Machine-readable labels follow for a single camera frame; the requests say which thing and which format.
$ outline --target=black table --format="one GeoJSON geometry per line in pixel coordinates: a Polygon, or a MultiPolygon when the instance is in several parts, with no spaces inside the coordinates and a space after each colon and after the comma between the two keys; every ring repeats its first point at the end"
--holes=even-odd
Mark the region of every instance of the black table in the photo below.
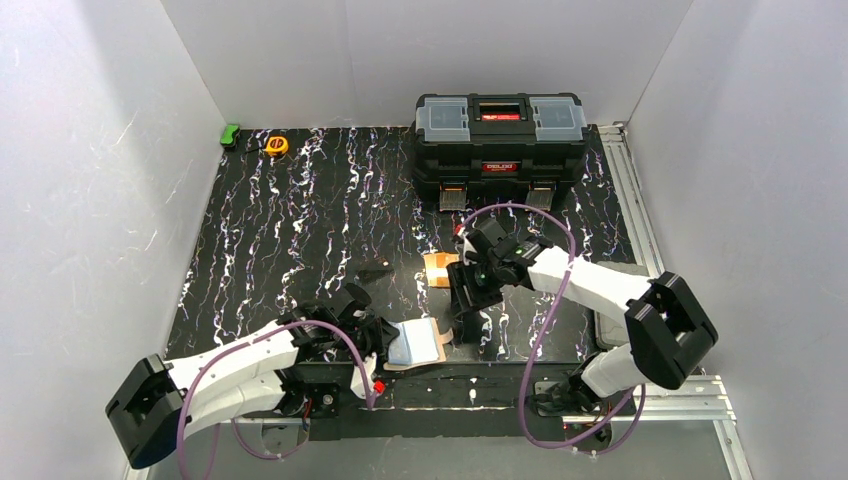
{"type": "MultiPolygon", "coordinates": [[[[329,298],[357,282],[370,262],[387,261],[394,273],[364,285],[372,307],[390,321],[433,316],[442,332],[453,328],[448,363],[382,373],[390,386],[377,412],[362,411],[349,389],[333,387],[338,417],[315,421],[310,439],[521,435],[514,410],[519,380],[552,295],[510,287],[503,304],[482,311],[473,325],[447,315],[449,292],[427,286],[421,254],[454,252],[454,227],[468,212],[439,213],[419,202],[410,182],[412,140],[406,128],[243,131],[221,159],[166,356],[226,344],[297,302],[329,298]],[[288,139],[286,155],[262,151],[272,135],[288,139]]],[[[596,131],[590,140],[581,181],[552,213],[571,227],[580,255],[633,263],[596,131]]],[[[564,234],[539,215],[504,210],[497,218],[507,230],[565,246],[564,234]]],[[[561,302],[534,380],[564,380],[597,351],[591,320],[586,308],[561,302]]],[[[346,356],[330,352],[325,360],[302,364],[296,374],[310,385],[350,381],[346,356]]],[[[562,439],[556,418],[529,421],[540,438],[562,439]]]]}
{"type": "MultiPolygon", "coordinates": [[[[366,290],[391,321],[434,316],[456,328],[451,362],[524,362],[551,295],[508,288],[481,325],[455,325],[449,293],[429,288],[422,253],[454,252],[453,228],[466,213],[422,205],[410,183],[413,135],[406,128],[243,131],[221,158],[198,236],[167,357],[200,353],[255,331],[296,302],[327,298],[358,269],[384,258],[395,272],[366,290]],[[261,148],[284,135],[289,152],[261,148]]],[[[553,212],[592,261],[633,263],[634,255],[600,139],[593,132],[582,180],[553,212]]],[[[486,199],[494,203],[498,199],[486,199]]],[[[497,215],[507,229],[564,235],[524,211],[497,215]]],[[[538,360],[576,363],[596,351],[590,312],[563,301],[538,360]]]]}

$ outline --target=red object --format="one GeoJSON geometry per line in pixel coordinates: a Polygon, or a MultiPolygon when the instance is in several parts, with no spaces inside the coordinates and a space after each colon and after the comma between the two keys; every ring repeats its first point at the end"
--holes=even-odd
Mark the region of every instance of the red object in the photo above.
{"type": "Polygon", "coordinates": [[[518,170],[518,164],[512,162],[484,163],[484,172],[514,172],[518,170]]]}
{"type": "Polygon", "coordinates": [[[519,113],[484,113],[483,121],[516,121],[521,120],[521,114],[519,113]]]}
{"type": "Polygon", "coordinates": [[[303,418],[309,417],[309,412],[312,411],[312,399],[309,399],[309,403],[306,404],[306,411],[303,412],[303,418]]]}

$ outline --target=toolbox label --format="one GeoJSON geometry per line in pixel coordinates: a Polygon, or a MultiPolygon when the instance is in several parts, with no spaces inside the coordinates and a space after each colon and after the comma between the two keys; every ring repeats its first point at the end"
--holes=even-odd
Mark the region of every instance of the toolbox label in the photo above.
{"type": "Polygon", "coordinates": [[[484,172],[514,172],[516,170],[518,170],[518,164],[513,162],[497,162],[483,164],[484,172]]]}
{"type": "Polygon", "coordinates": [[[519,113],[484,113],[483,121],[491,122],[491,121],[517,121],[521,120],[521,114],[519,113]]]}

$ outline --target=green object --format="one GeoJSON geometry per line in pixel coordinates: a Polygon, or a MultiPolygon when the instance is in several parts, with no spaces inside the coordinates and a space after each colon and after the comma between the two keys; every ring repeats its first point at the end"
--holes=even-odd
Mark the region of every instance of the green object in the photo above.
{"type": "Polygon", "coordinates": [[[225,147],[235,146],[239,130],[240,127],[238,124],[232,123],[227,125],[227,128],[224,129],[224,134],[221,135],[221,145],[225,147]]]}

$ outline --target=toolbox lid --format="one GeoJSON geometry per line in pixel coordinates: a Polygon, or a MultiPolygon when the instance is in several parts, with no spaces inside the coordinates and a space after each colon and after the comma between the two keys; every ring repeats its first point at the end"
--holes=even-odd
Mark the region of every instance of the toolbox lid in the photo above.
{"type": "Polygon", "coordinates": [[[427,97],[415,111],[415,129],[424,130],[425,142],[469,142],[468,99],[427,97]]]}
{"type": "Polygon", "coordinates": [[[536,140],[573,142],[583,140],[587,126],[583,107],[571,97],[530,97],[536,140]]]}

